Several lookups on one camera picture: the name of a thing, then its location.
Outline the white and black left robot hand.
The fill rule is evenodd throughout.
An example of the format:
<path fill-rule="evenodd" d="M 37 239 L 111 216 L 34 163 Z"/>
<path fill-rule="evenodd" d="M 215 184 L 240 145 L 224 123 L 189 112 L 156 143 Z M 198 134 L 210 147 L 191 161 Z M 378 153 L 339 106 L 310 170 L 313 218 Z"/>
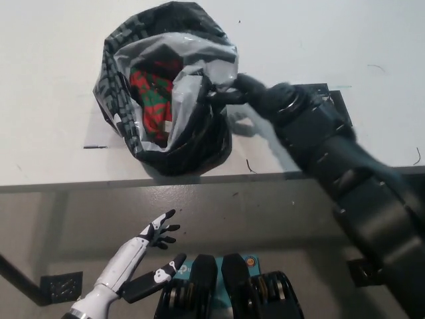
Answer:
<path fill-rule="evenodd" d="M 164 222 L 176 213 L 172 209 L 146 226 L 141 233 L 124 243 L 102 271 L 95 285 L 111 290 L 115 295 L 128 303 L 137 302 L 165 287 L 177 274 L 185 262 L 185 253 L 178 254 L 173 260 L 157 270 L 145 273 L 132 279 L 132 276 L 143 260 L 148 248 L 167 249 L 176 241 L 173 237 L 163 237 L 167 231 L 176 231 L 179 225 L 165 225 Z"/>

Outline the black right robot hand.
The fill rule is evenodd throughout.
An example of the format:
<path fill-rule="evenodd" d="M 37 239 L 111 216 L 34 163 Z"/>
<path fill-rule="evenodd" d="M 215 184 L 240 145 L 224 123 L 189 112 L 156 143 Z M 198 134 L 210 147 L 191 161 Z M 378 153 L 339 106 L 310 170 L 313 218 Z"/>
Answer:
<path fill-rule="evenodd" d="M 244 73 L 239 73 L 226 92 L 216 91 L 207 96 L 213 106 L 248 104 L 262 118 L 270 120 L 284 113 L 298 97 L 294 85 L 286 82 L 266 87 L 262 82 Z"/>

